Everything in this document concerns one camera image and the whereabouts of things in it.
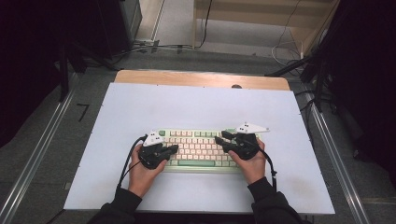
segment black sleeve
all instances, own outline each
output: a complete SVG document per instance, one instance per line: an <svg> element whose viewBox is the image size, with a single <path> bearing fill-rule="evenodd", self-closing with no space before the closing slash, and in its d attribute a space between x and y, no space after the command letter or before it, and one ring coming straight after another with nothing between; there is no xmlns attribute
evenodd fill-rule
<svg viewBox="0 0 396 224"><path fill-rule="evenodd" d="M89 224L134 223L134 210L142 199L126 189L117 189L112 203L105 203Z"/></svg>
<svg viewBox="0 0 396 224"><path fill-rule="evenodd" d="M298 213L289 206L285 195L276 192L266 177L247 187L254 198L251 207L256 223L303 223Z"/></svg>

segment person's left hand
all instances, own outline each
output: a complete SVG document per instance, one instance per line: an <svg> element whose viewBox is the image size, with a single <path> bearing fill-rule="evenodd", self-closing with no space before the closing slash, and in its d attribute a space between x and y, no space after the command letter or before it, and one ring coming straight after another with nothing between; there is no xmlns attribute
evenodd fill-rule
<svg viewBox="0 0 396 224"><path fill-rule="evenodd" d="M137 153L142 148L142 145L138 145L134 148L131 156L131 163L129 167L139 162ZM141 162L139 162L130 172L129 172L129 187L128 190L136 194L140 198L149 191L155 177L163 171L165 168L166 160L162 161L155 170L150 170L146 168Z"/></svg>

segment desk leg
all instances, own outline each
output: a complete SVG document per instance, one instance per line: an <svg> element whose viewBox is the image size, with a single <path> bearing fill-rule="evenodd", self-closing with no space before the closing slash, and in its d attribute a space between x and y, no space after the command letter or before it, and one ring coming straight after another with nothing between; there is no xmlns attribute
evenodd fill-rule
<svg viewBox="0 0 396 224"><path fill-rule="evenodd" d="M193 10L193 18L192 18L192 48L195 49L195 36L197 29L197 0L194 0L194 10Z"/></svg>

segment hand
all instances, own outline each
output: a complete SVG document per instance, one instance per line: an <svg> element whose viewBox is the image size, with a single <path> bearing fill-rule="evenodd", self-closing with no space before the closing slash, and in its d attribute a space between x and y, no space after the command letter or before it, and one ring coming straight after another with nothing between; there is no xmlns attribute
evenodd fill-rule
<svg viewBox="0 0 396 224"><path fill-rule="evenodd" d="M265 149L264 142L262 142L260 139L257 139L257 143L262 150ZM231 158L233 158L236 164L241 167L245 179L249 185L265 177L266 159L260 151L258 151L256 155L248 161L244 161L239 158L238 154L236 154L234 151L230 150L228 154L230 154Z"/></svg>
<svg viewBox="0 0 396 224"><path fill-rule="evenodd" d="M139 160L137 153L142 148L142 145L137 145L134 148L131 156L131 163L129 167L138 164L129 172L129 187L128 190L136 194L140 198L149 191L155 177L165 168L166 160L162 161L155 170L146 168Z"/></svg>

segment person's right hand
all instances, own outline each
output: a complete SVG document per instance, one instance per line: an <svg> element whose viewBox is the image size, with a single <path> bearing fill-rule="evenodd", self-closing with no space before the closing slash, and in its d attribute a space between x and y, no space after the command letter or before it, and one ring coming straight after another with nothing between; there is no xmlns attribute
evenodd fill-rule
<svg viewBox="0 0 396 224"><path fill-rule="evenodd" d="M265 144L260 139L257 139L257 143L259 147L264 150ZM233 158L233 161L241 167L242 172L244 173L245 179L247 183L250 185L259 179L265 177L265 157L262 155L260 151L248 161L244 161L239 158L238 154L234 151L229 151L228 154Z"/></svg>

